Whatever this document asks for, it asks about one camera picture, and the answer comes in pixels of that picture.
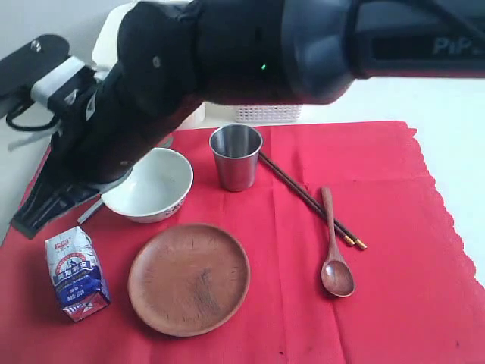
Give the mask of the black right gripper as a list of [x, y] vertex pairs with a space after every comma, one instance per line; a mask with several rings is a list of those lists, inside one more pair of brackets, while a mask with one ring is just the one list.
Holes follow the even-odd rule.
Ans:
[[29, 196], [10, 221], [33, 239], [47, 224], [120, 180], [201, 104], [193, 71], [114, 67], [52, 143]]

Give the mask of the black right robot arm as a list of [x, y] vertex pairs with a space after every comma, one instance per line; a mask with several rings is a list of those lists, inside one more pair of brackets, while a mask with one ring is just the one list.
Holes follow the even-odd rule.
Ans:
[[102, 78], [44, 34], [1, 61], [9, 127], [52, 113], [50, 153], [10, 225], [34, 238], [117, 186], [203, 102], [326, 105], [371, 77], [484, 76], [482, 1], [137, 2]]

